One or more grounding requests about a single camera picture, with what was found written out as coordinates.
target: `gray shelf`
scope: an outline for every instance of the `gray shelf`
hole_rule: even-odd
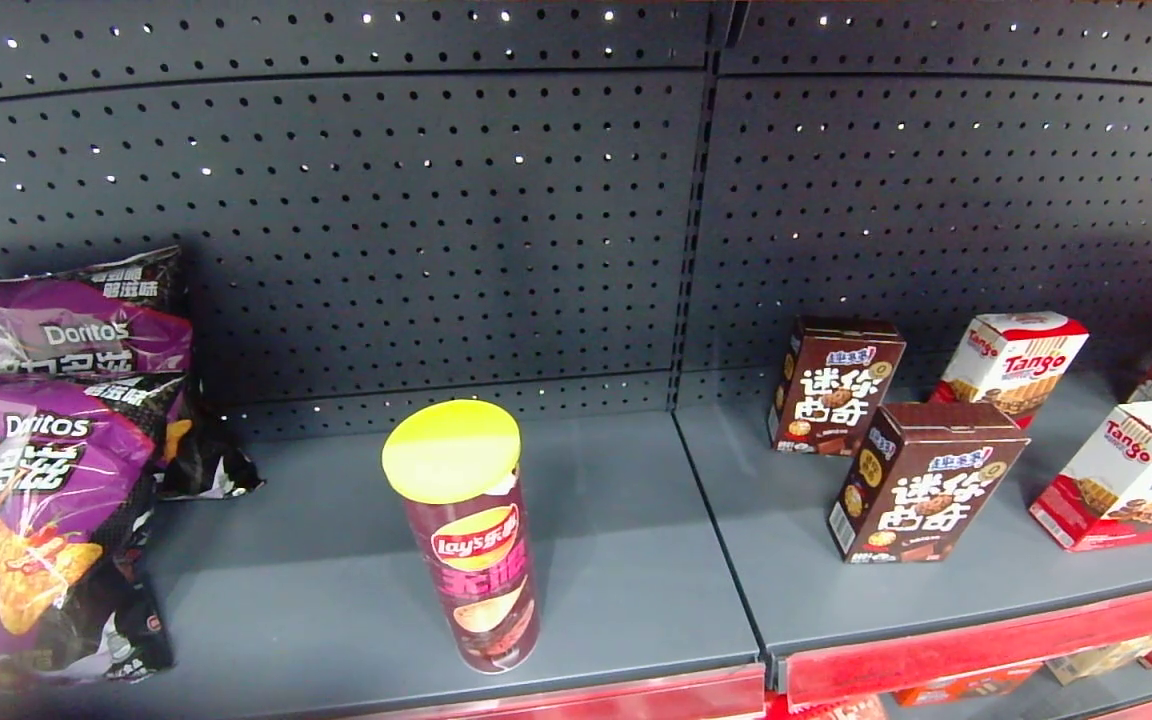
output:
[[[941,705],[901,707],[882,697],[889,720],[1056,720],[1091,717],[1152,700],[1152,670],[1130,662],[1096,679],[1062,687],[1038,670],[1014,692]]]
[[[312,438],[252,446],[270,478],[255,495],[156,518],[147,560],[179,667],[35,698],[29,715],[381,711],[755,661],[668,414],[530,420],[522,437],[543,589],[540,641],[517,669],[460,660],[380,471],[385,435]]]
[[[849,460],[770,450],[768,407],[677,410],[768,651],[788,653],[972,626],[1152,589],[1152,546],[1074,555],[1026,507],[1114,404],[1102,378],[1061,381],[1005,485],[935,564],[842,564],[826,528]]]

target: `doritos bag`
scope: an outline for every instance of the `doritos bag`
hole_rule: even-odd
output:
[[[0,373],[185,372],[180,249],[0,281]],[[174,407],[159,497],[235,497],[260,487],[250,458],[206,411],[195,382]]]
[[[0,689],[172,665],[126,551],[180,374],[0,376]]]

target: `yellow lid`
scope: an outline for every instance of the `yellow lid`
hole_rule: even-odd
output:
[[[450,505],[497,486],[521,452],[518,423],[502,407],[453,400],[399,423],[380,450],[380,465],[407,500]]]

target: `potato chip canister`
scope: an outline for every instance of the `potato chip canister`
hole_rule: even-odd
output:
[[[380,454],[456,647],[482,673],[526,660],[540,631],[521,450],[518,423],[507,411],[453,400],[399,423]]]

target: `lay's logo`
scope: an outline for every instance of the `lay's logo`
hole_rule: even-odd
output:
[[[457,570],[484,570],[503,560],[518,539],[518,507],[490,507],[454,520],[430,537],[434,555]]]

